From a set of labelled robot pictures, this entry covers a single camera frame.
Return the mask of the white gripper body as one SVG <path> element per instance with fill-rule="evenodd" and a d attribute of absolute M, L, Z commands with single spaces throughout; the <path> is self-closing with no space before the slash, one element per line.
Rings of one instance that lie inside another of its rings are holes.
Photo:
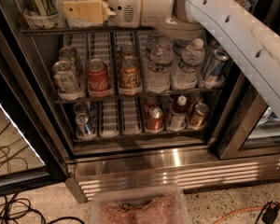
<path fill-rule="evenodd" d="M 159 28 L 171 18 L 175 0 L 107 0 L 109 21 L 119 27 Z"/>

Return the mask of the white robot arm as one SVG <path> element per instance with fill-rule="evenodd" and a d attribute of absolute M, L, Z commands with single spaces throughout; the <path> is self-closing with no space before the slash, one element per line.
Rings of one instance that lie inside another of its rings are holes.
<path fill-rule="evenodd" d="M 280 36 L 234 0 L 59 0 L 66 18 L 151 27 L 178 39 L 207 30 L 280 118 Z"/>

